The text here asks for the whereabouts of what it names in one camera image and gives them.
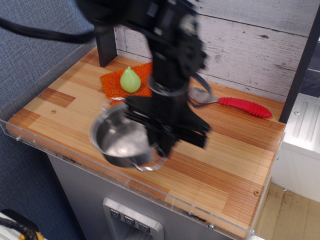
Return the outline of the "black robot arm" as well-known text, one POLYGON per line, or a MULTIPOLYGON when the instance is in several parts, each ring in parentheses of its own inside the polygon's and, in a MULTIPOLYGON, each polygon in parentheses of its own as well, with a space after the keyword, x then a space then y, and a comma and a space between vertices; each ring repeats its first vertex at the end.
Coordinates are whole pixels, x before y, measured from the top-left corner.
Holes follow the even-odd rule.
POLYGON ((203 147, 210 126, 188 106, 190 79, 198 79, 206 53, 194 5, 186 0, 79 0, 94 26, 123 25, 142 33, 152 55, 151 96, 128 96, 127 117, 145 125, 150 144, 168 156, 179 140, 203 147))

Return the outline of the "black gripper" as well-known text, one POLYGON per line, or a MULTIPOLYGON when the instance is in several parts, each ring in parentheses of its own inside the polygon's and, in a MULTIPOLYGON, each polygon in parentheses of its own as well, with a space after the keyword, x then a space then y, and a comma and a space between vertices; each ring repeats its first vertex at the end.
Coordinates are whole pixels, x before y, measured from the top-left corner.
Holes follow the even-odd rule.
POLYGON ((151 97, 128 96, 126 116, 146 127, 150 145, 156 145, 161 157, 168 157, 179 140, 203 148, 210 125, 187 104, 187 94, 165 96, 152 92, 151 97))

